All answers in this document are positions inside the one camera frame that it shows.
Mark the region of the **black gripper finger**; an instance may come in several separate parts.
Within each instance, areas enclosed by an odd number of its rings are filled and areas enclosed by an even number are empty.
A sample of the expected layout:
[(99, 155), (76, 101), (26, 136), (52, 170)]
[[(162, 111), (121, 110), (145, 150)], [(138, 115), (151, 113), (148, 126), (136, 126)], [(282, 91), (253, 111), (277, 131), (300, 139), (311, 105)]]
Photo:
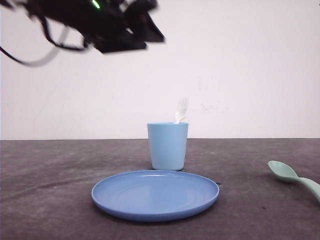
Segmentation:
[(125, 51), (144, 50), (147, 44), (144, 41), (135, 42), (129, 38), (97, 38), (93, 41), (94, 47), (101, 53), (115, 53)]
[(165, 36), (153, 22), (151, 16), (146, 10), (126, 10), (125, 19), (129, 29), (132, 31), (132, 40), (134, 43), (163, 43)]

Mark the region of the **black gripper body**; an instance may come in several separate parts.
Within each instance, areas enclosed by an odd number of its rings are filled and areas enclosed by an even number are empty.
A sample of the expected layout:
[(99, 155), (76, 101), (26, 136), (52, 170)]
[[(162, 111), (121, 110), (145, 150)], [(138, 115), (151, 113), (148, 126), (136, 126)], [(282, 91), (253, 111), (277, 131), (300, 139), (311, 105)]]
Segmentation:
[(151, 11), (157, 7), (155, 0), (28, 0), (24, 7), (30, 16), (41, 22), (45, 38), (54, 46), (66, 50), (76, 47), (54, 42), (47, 19), (78, 30), (83, 36), (81, 49), (94, 45), (97, 38), (132, 38), (125, 11)]

